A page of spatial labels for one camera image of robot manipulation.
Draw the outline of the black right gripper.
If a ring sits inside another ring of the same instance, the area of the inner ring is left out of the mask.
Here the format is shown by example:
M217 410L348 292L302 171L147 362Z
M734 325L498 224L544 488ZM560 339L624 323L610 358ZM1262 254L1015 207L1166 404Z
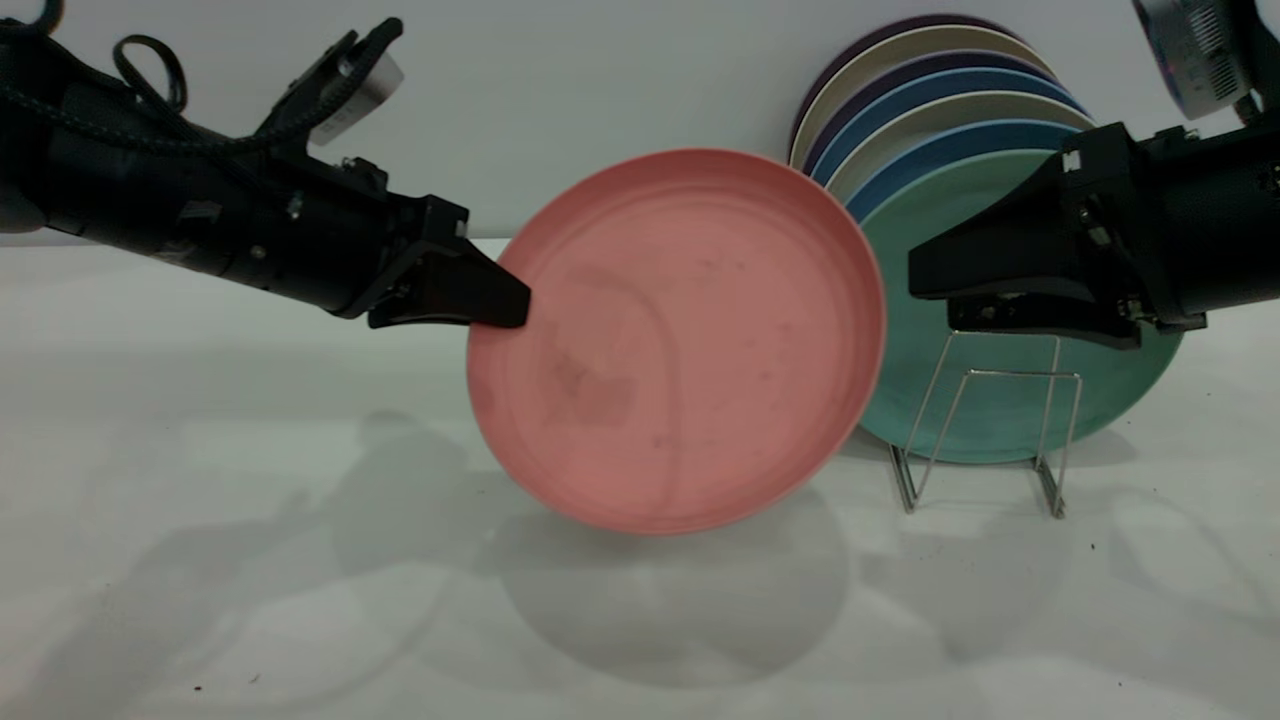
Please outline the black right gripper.
M1138 141L1115 123L1066 138L1062 159L1048 156L992 205L913 249L910 295L948 300L954 331L1114 350L1142 346L1138 323L1206 328L1206 314L1178 297L1167 247L1172 220L1156 161L1176 135Z

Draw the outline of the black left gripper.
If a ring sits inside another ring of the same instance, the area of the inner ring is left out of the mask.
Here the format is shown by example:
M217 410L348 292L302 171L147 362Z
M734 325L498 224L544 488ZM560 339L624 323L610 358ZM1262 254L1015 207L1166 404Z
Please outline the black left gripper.
M372 329L527 323L532 291L466 236L470 210L435 195L390 192L355 159L316 163L300 182L300 299Z

